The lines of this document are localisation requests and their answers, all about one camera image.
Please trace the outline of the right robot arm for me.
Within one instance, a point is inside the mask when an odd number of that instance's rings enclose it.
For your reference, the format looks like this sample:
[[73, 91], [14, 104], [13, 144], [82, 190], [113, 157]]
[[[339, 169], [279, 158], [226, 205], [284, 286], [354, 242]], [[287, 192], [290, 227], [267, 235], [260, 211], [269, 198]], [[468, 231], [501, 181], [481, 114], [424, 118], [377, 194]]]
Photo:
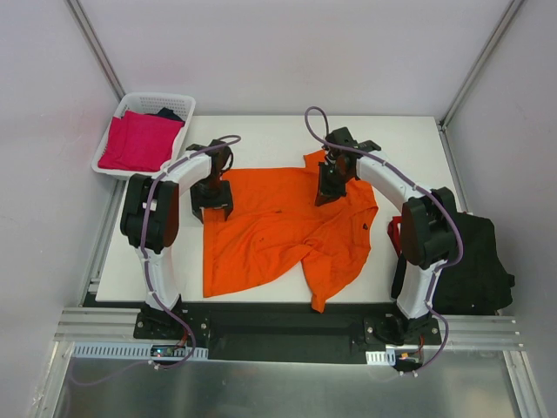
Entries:
[[453, 219], [458, 212], [453, 193], [412, 181], [388, 161], [379, 145], [357, 142], [345, 127], [327, 133], [321, 142], [326, 155], [319, 165], [316, 205], [346, 196], [347, 183], [356, 179], [377, 189], [400, 212], [396, 273], [401, 278], [393, 282], [396, 312], [372, 328], [375, 338], [387, 344], [412, 343], [431, 319], [442, 270], [463, 256], [463, 240]]

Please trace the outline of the pink t shirt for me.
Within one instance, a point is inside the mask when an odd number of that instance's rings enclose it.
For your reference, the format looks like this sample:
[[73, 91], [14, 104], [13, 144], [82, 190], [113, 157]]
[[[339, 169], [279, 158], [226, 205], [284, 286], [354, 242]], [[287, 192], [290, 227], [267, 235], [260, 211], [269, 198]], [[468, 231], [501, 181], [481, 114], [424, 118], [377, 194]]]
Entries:
[[157, 172], [169, 161], [173, 146], [185, 123], [126, 111], [112, 118], [105, 151], [97, 166], [101, 169]]

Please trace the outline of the orange t shirt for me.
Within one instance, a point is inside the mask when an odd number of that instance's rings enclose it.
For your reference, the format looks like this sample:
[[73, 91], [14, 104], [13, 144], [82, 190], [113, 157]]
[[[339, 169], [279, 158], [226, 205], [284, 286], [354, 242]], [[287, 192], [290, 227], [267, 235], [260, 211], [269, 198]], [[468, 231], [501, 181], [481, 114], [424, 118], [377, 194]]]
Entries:
[[300, 264], [312, 309], [322, 313], [326, 302], [359, 276], [372, 249], [379, 205], [370, 185], [352, 179], [344, 198], [316, 206], [324, 157], [322, 151], [306, 154], [302, 168], [224, 174], [234, 208], [229, 217], [204, 211], [205, 298], [263, 286]]

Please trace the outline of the white plastic basket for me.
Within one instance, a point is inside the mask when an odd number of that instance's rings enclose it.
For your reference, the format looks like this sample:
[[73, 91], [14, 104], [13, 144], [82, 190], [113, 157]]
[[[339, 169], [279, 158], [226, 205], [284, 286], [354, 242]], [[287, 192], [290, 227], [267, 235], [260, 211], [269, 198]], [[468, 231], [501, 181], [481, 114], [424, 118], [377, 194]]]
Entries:
[[187, 95], [134, 92], [115, 110], [91, 162], [117, 179], [152, 175], [178, 159], [196, 100]]

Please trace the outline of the black t shirt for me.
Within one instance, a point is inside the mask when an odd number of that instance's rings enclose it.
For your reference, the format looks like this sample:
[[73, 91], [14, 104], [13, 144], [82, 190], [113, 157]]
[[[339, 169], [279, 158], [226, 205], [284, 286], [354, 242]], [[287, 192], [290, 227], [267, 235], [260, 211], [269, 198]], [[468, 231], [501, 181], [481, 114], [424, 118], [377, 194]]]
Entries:
[[492, 315], [511, 305], [515, 278], [503, 267], [490, 219], [458, 213], [453, 216], [464, 245], [456, 266], [445, 268], [433, 294], [439, 314]]

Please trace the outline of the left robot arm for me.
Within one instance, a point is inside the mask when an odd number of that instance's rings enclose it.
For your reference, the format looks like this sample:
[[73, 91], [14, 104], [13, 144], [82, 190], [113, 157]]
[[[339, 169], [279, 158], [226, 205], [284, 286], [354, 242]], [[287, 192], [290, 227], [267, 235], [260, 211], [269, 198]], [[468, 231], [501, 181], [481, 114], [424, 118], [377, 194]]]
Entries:
[[208, 145], [191, 145], [175, 162], [153, 175], [134, 174], [124, 196], [120, 231], [138, 256], [146, 296], [136, 319], [136, 339], [177, 340], [183, 347], [194, 333], [182, 311], [182, 296], [174, 278], [171, 247], [179, 231], [181, 196], [188, 192], [194, 217], [205, 209], [228, 218], [233, 211], [232, 187], [222, 176], [232, 168], [232, 146], [239, 135], [225, 135]]

